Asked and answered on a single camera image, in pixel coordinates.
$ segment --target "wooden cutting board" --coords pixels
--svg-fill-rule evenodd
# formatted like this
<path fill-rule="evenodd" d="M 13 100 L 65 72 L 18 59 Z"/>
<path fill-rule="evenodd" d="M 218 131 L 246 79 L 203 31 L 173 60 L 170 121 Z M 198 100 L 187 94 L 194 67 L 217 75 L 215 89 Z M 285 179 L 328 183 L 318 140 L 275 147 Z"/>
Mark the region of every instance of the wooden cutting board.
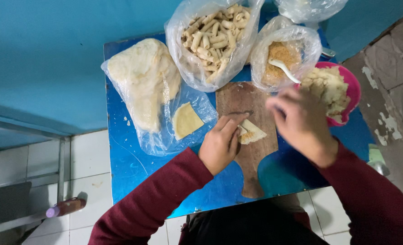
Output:
<path fill-rule="evenodd" d="M 251 82 L 229 82 L 216 91 L 217 111 L 220 117 L 230 113 L 253 111 L 248 120 L 267 134 L 261 140 L 241 145 L 235 157 L 244 175 L 242 196 L 246 198 L 264 196 L 257 169 L 265 156 L 279 149 L 274 120 L 265 109 L 265 100 L 268 97 L 269 94 L 254 87 Z"/>

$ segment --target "maroon sleeve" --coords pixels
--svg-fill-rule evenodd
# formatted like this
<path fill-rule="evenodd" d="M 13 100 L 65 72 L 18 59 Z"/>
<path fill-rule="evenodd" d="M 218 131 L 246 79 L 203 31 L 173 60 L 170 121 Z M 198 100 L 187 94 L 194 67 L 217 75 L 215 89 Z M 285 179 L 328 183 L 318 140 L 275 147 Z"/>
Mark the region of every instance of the maroon sleeve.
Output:
<path fill-rule="evenodd" d="M 351 244 L 403 244 L 403 193 L 339 143 L 336 162 L 320 173 L 350 217 Z"/>
<path fill-rule="evenodd" d="M 198 156 L 186 148 L 110 208 L 95 223 L 89 244 L 147 244 L 171 212 L 212 179 Z"/>

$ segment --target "pink bowl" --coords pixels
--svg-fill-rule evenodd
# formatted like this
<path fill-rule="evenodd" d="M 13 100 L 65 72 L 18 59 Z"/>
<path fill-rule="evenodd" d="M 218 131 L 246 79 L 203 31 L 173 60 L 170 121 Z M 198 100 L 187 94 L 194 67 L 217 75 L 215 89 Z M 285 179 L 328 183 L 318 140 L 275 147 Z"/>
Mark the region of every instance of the pink bowl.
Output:
<path fill-rule="evenodd" d="M 344 82 L 348 83 L 348 89 L 346 90 L 346 95 L 351 98 L 350 103 L 348 106 L 345 108 L 344 111 L 342 111 L 342 123 L 338 123 L 334 119 L 331 119 L 327 117 L 327 123 L 329 127 L 331 126 L 343 126 L 348 122 L 349 115 L 350 113 L 357 107 L 359 104 L 359 101 L 361 99 L 361 86 L 359 84 L 359 81 L 357 78 L 351 73 L 351 71 L 347 70 L 345 67 L 331 63 L 331 62 L 318 62 L 315 67 L 316 68 L 330 68 L 333 66 L 338 66 L 339 67 L 339 73 L 341 76 L 344 77 Z"/>

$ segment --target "white plastic spoon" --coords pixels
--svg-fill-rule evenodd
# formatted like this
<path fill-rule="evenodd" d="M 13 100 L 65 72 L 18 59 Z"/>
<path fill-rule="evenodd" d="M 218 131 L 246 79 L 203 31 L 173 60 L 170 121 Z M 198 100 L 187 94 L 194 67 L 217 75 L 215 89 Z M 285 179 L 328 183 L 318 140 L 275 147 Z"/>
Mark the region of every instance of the white plastic spoon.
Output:
<path fill-rule="evenodd" d="M 277 66 L 278 68 L 282 69 L 282 70 L 285 72 L 286 76 L 288 76 L 288 78 L 291 79 L 293 82 L 298 83 L 298 84 L 301 83 L 298 79 L 296 79 L 296 78 L 291 74 L 291 72 L 290 72 L 289 69 L 286 67 L 285 63 L 283 63 L 283 61 L 275 60 L 275 59 L 269 59 L 269 60 L 268 60 L 268 63 L 269 63 L 269 64 L 272 64 L 272 65 L 274 65 L 274 66 Z"/>

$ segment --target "clear plastic bag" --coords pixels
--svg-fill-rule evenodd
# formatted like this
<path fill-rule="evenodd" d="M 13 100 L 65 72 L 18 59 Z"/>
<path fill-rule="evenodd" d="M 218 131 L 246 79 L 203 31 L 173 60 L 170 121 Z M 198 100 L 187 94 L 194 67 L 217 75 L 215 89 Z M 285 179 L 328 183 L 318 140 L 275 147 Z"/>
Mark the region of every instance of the clear plastic bag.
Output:
<path fill-rule="evenodd" d="M 281 42 L 291 53 L 300 56 L 299 63 L 291 67 L 291 73 L 298 80 L 315 67 L 322 52 L 321 39 L 313 29 L 294 25 L 283 16 L 271 19 L 257 35 L 250 57 L 253 84 L 267 93 L 277 92 L 280 88 L 293 84 L 286 75 L 277 79 L 275 84 L 263 81 L 268 47 L 272 42 Z"/>
<path fill-rule="evenodd" d="M 275 0 L 281 15 L 294 23 L 324 21 L 344 8 L 348 0 Z"/>
<path fill-rule="evenodd" d="M 177 7 L 173 16 L 165 23 L 166 45 L 176 63 L 185 82 L 200 91 L 214 92 L 226 85 L 244 67 L 252 45 L 255 41 L 259 15 L 265 0 L 183 0 Z M 251 8 L 250 20 L 242 39 L 236 43 L 230 62 L 225 70 L 211 83 L 206 83 L 203 65 L 198 57 L 189 52 L 181 43 L 182 32 L 188 27 L 189 21 L 195 17 L 205 16 L 219 10 L 226 10 L 231 5 L 238 3 Z"/>
<path fill-rule="evenodd" d="M 181 81 L 180 74 L 166 46 L 162 42 L 160 43 L 165 47 L 164 52 L 166 53 L 161 54 L 164 58 L 157 63 L 157 66 L 151 66 L 152 69 L 158 67 L 158 69 L 165 71 L 162 72 L 161 76 L 156 78 L 159 82 L 155 88 L 157 88 L 157 86 L 161 86 L 162 88 L 162 92 L 157 93 L 158 96 L 151 92 L 151 87 L 145 85 L 145 80 L 141 78 L 133 79 L 133 77 L 130 76 L 135 74 L 138 78 L 148 73 L 148 71 L 139 73 L 138 69 L 136 70 L 137 72 L 130 74 L 131 68 L 129 68 L 126 72 L 123 72 L 121 77 L 113 78 L 108 67 L 110 59 L 101 64 L 101 69 L 109 77 L 115 89 L 126 103 L 126 107 L 136 129 L 141 149 L 145 153 L 157 157 L 179 153 L 186 147 L 201 143 L 204 139 L 204 135 L 215 126 L 218 120 L 218 113 L 210 103 L 206 93 L 195 90 Z M 176 75 L 179 79 L 178 83 L 173 81 L 173 79 L 176 79 Z M 139 86 L 136 87 L 136 89 L 139 88 L 140 90 L 134 92 L 134 84 Z M 204 125 L 183 139 L 176 140 L 172 117 L 176 110 L 187 102 L 190 102 L 195 113 L 203 121 Z"/>

